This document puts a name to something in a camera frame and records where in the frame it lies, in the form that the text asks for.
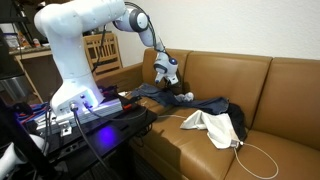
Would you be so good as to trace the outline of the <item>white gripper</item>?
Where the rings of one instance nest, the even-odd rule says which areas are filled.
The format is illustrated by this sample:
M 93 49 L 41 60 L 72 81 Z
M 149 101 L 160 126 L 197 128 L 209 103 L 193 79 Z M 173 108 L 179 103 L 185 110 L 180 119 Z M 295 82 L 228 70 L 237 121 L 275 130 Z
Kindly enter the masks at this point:
M 174 94 L 182 92 L 181 76 L 179 71 L 168 73 L 165 77 L 166 87 L 169 88 Z

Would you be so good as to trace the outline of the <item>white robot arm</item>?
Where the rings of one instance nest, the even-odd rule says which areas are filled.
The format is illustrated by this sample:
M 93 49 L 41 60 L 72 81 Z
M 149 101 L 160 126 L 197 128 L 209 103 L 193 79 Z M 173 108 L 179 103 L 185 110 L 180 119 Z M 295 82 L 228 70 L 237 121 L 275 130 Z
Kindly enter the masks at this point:
M 150 17 L 139 6 L 125 0 L 71 0 L 49 4 L 34 17 L 37 30 L 47 38 L 62 85 L 54 93 L 51 108 L 55 115 L 71 113 L 70 104 L 99 106 L 99 91 L 85 51 L 84 33 L 113 24 L 118 30 L 137 33 L 142 43 L 157 52 L 153 68 L 155 81 L 178 83 L 178 62 L 172 58 L 153 28 Z

